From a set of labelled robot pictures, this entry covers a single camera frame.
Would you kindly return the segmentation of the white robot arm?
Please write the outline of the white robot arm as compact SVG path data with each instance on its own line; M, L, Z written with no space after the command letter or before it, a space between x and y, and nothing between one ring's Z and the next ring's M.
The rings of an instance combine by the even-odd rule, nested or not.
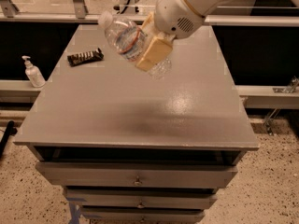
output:
M174 39L191 36L218 6L230 1L234 0L157 0L141 26L146 39L135 66L148 72L171 53Z

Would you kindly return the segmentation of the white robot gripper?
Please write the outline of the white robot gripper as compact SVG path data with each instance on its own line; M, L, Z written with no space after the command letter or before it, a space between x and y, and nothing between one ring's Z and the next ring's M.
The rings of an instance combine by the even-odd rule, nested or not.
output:
M157 0L155 12L149 13L141 29L147 36L153 36L156 26L158 30L174 35L177 39L187 38L204 22L205 16L198 2L199 0ZM155 36L135 67L148 72L164 60L172 49L171 42Z

